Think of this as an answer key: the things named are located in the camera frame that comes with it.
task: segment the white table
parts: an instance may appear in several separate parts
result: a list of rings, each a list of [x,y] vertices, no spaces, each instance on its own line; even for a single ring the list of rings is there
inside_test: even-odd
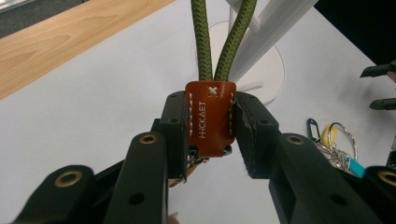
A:
[[[225,2],[207,7],[209,25],[228,20]],[[280,131],[306,134],[308,118],[321,128],[339,121],[355,135],[363,166],[384,165],[396,115],[368,105],[394,97],[394,84],[359,79],[373,63],[315,9],[276,46],[286,82],[267,108]],[[122,160],[131,139],[161,115],[166,96],[196,79],[190,1],[178,0],[1,100],[0,223],[17,216],[49,173],[69,164],[98,173]],[[183,224],[278,222],[268,181],[248,177],[236,144],[169,197],[169,213]]]

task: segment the metal ring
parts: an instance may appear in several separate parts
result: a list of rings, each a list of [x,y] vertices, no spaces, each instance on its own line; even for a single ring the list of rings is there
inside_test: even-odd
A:
[[[294,145],[303,145],[304,144],[304,139],[297,136],[297,135],[290,135],[286,138],[288,142],[293,143]]]
[[[396,174],[390,171],[379,171],[379,178],[381,178],[384,182],[396,187],[396,180],[389,179],[388,176],[393,176],[396,179]]]
[[[157,141],[157,136],[152,134],[146,134],[140,138],[140,143],[151,144]]]
[[[64,178],[68,175],[74,175],[75,177],[71,180],[64,181]],[[61,174],[60,176],[58,176],[58,178],[56,178],[55,186],[58,188],[67,188],[69,186],[76,184],[81,178],[82,178],[81,171],[67,171]]]

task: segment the wooden surface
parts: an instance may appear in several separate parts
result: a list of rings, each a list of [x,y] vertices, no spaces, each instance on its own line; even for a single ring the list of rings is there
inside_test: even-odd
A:
[[[0,99],[174,0],[94,0],[0,39]]]

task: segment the white x logo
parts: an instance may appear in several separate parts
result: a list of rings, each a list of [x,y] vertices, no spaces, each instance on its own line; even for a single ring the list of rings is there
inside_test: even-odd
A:
[[[217,95],[218,93],[216,92],[218,88],[217,87],[209,87],[209,95]]]

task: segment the braided cord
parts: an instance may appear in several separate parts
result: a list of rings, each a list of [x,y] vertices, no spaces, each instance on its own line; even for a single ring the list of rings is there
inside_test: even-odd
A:
[[[205,0],[191,0],[191,11],[197,46],[199,80],[213,80]]]
[[[228,80],[228,75],[230,75],[231,71],[231,65],[233,64],[233,58],[235,57],[242,38],[245,35],[245,31],[250,24],[250,20],[253,16],[256,3],[257,0],[244,0],[242,2],[238,16],[236,17],[235,23],[233,24],[233,28],[228,34],[227,40],[225,41],[224,47],[219,56],[219,62],[215,73],[215,80]]]

